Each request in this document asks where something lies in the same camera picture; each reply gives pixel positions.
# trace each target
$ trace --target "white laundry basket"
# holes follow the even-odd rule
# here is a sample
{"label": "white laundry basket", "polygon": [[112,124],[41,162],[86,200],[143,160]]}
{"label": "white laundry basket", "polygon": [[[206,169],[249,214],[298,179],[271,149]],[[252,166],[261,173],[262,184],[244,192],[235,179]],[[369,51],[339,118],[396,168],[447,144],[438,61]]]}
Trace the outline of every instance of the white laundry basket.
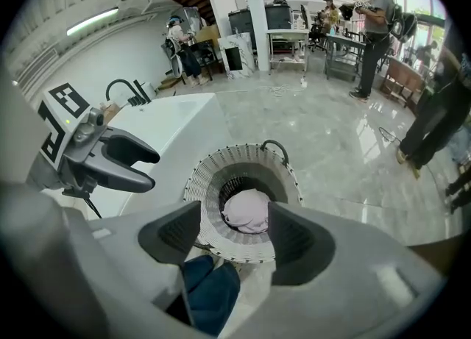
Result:
{"label": "white laundry basket", "polygon": [[[267,149],[280,147],[283,156]],[[226,201],[243,190],[256,188],[272,201],[304,206],[288,155],[281,144],[244,144],[219,149],[200,161],[185,188],[185,201],[201,201],[198,242],[214,254],[240,263],[275,259],[268,233],[246,234],[229,227],[221,211]]]}

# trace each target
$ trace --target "cardboard box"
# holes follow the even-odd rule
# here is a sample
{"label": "cardboard box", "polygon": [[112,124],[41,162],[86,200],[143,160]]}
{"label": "cardboard box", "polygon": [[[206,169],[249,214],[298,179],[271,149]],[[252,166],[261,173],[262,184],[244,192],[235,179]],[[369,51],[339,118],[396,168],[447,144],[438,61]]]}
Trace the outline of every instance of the cardboard box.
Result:
{"label": "cardboard box", "polygon": [[219,49],[218,38],[221,38],[219,34],[219,28],[217,25],[213,24],[210,26],[202,27],[194,36],[197,42],[202,42],[206,40],[213,41],[214,50]]}
{"label": "cardboard box", "polygon": [[105,117],[105,123],[108,124],[116,114],[119,113],[121,108],[114,102],[103,111],[103,116]]}

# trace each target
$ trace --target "basket handle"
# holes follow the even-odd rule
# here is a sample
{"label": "basket handle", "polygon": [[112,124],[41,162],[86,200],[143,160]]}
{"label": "basket handle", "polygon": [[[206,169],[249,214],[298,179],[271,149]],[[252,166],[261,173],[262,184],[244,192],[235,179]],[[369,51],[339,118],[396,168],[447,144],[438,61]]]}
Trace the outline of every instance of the basket handle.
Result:
{"label": "basket handle", "polygon": [[270,139],[268,139],[268,140],[265,140],[265,141],[263,142],[263,144],[260,146],[260,150],[261,150],[261,151],[263,151],[263,150],[266,148],[266,144],[267,144],[267,143],[273,143],[273,144],[275,144],[276,146],[278,146],[278,148],[281,149],[281,151],[282,151],[282,153],[283,153],[283,165],[284,165],[284,166],[288,166],[288,163],[289,163],[289,161],[288,161],[288,152],[286,152],[285,147],[283,147],[283,146],[281,145],[281,143],[280,143],[280,142],[277,142],[276,140],[270,140]]}

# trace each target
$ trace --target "white cloth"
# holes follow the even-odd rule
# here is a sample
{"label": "white cloth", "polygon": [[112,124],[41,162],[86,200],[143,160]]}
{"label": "white cloth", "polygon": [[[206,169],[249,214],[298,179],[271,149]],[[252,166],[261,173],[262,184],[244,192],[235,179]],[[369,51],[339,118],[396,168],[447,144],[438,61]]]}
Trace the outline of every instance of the white cloth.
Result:
{"label": "white cloth", "polygon": [[270,198],[256,189],[244,190],[231,197],[222,213],[226,222],[243,233],[260,233],[268,229]]}
{"label": "white cloth", "polygon": [[185,34],[183,33],[183,29],[180,25],[174,25],[172,28],[169,29],[169,35],[168,37],[171,38],[176,47],[177,50],[175,52],[179,52],[182,49],[182,46],[180,45],[182,41],[180,39],[184,36]]}

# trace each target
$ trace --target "black and white tag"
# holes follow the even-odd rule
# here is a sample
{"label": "black and white tag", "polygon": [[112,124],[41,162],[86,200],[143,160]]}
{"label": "black and white tag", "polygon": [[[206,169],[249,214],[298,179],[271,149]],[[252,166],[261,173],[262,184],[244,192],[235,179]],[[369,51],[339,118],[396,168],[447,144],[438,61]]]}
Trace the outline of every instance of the black and white tag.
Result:
{"label": "black and white tag", "polygon": [[51,89],[49,94],[76,119],[90,106],[68,83]]}
{"label": "black and white tag", "polygon": [[54,118],[44,101],[40,103],[38,114],[44,120],[47,127],[51,130],[51,133],[44,141],[41,149],[43,150],[45,156],[47,156],[51,162],[55,164],[57,154],[59,153],[60,146],[64,140],[65,131],[56,121],[56,118]]}

